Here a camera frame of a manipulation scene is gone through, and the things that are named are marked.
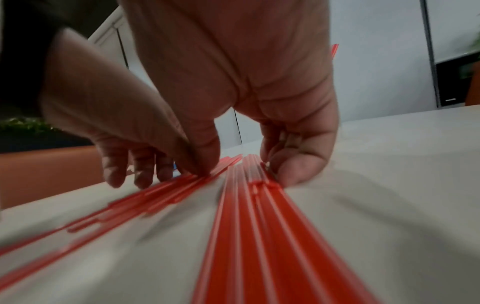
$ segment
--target human hand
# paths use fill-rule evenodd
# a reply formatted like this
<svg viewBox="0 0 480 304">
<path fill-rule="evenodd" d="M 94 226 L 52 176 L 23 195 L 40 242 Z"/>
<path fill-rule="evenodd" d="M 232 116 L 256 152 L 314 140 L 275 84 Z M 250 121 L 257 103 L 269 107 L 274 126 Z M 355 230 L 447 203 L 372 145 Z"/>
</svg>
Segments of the human hand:
<svg viewBox="0 0 480 304">
<path fill-rule="evenodd" d="M 328 163 L 339 114 L 327 0 L 122 0 L 140 59 L 207 168 L 214 118 L 261 123 L 261 157 L 283 186 Z"/>
<path fill-rule="evenodd" d="M 72 30 L 50 48 L 40 105 L 48 122 L 95 143 L 113 187 L 125 180 L 129 153 L 139 188 L 152 184 L 155 165 L 159 180 L 171 178 L 172 157 L 192 173 L 205 171 L 159 93 Z"/>
</svg>

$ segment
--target table surface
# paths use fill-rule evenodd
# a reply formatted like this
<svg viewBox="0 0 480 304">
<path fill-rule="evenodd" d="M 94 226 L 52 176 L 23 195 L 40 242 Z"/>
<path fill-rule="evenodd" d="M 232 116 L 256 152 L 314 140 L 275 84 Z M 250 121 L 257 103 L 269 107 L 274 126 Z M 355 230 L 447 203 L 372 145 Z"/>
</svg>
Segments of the table surface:
<svg viewBox="0 0 480 304">
<path fill-rule="evenodd" d="M 258 153 L 260 142 L 223 156 Z M 287 193 L 387 303 L 480 298 L 480 106 L 343 123 L 331 163 Z M 135 191 L 129 177 L 5 210 L 0 246 Z M 1 303 L 188 303 L 223 178 L 160 215 L 133 221 L 0 295 Z M 0 258 L 7 265 L 68 243 Z"/>
</svg>

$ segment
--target ceiling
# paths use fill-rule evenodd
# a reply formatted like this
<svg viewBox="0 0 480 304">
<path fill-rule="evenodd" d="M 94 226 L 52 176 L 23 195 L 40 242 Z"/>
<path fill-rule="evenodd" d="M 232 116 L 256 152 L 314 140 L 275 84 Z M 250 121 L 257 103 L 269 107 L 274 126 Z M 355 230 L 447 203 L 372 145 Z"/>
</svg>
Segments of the ceiling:
<svg viewBox="0 0 480 304">
<path fill-rule="evenodd" d="M 119 6 L 117 0 L 51 0 L 71 26 L 89 37 Z"/>
</svg>

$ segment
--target table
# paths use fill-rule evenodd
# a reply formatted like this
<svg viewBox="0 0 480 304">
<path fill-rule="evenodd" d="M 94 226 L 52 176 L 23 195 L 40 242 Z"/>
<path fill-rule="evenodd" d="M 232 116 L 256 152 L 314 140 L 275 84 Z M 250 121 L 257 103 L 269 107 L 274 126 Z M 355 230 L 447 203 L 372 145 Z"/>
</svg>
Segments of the table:
<svg viewBox="0 0 480 304">
<path fill-rule="evenodd" d="M 329 166 L 287 193 L 380 301 L 467 303 L 480 298 L 479 177 L 480 106 L 473 106 L 343 123 Z M 119 190 L 99 184 L 5 210 L 0 244 L 135 191 L 131 178 Z M 0 302 L 187 303 L 222 182 L 122 226 L 7 290 Z"/>
</svg>

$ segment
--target black sleeve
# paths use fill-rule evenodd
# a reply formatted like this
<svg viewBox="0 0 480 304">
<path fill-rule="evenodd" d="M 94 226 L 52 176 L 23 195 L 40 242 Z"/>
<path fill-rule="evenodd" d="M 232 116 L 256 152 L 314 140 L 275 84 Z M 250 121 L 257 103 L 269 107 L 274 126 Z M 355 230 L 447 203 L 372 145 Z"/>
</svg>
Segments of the black sleeve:
<svg viewBox="0 0 480 304">
<path fill-rule="evenodd" d="M 47 0 L 4 0 L 0 54 L 0 118 L 41 117 L 47 54 L 65 26 Z"/>
</svg>

